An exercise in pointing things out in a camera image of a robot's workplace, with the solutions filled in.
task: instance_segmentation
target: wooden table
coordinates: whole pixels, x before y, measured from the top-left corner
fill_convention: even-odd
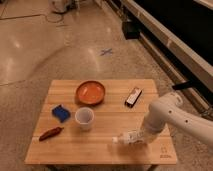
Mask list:
[[[85,80],[54,80],[51,83],[32,141],[26,164],[175,164],[177,157],[168,127],[148,145],[121,146],[112,137],[139,129],[149,103],[158,97],[155,83],[146,80],[98,80],[106,88],[105,100],[92,107],[95,111],[93,129],[82,132],[75,122],[75,91]],[[142,96],[130,109],[124,101],[135,87],[143,89]],[[51,110],[62,104],[72,116],[65,123],[52,116]],[[54,127],[64,127],[56,137],[39,142],[39,136]]]

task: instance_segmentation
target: white cup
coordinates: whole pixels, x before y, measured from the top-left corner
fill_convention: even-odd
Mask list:
[[[88,131],[92,128],[94,112],[88,107],[79,108],[75,113],[75,120],[82,130]]]

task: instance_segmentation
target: blue sponge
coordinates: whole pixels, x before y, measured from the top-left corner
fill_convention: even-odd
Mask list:
[[[61,105],[54,108],[52,110],[52,114],[57,117],[61,123],[68,119],[71,115],[70,112],[67,109],[63,108]]]

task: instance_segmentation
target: polished concrete floor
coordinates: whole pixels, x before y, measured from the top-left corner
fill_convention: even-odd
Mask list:
[[[48,1],[10,0],[0,4],[0,170],[43,171],[26,166],[24,158],[49,84],[53,79],[152,78],[159,94],[172,82],[137,40],[125,40],[121,21],[104,3],[81,3],[60,16],[50,14]],[[112,48],[112,54],[101,51]],[[184,98],[183,109],[196,114]],[[174,127],[171,135],[179,162],[156,170],[213,170],[213,154]],[[144,166],[61,166],[61,170],[144,170]]]

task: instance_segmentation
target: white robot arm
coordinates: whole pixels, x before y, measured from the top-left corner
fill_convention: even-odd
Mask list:
[[[166,123],[170,123],[213,149],[213,122],[179,109],[182,104],[177,93],[168,93],[151,102],[142,128],[156,135],[164,129]]]

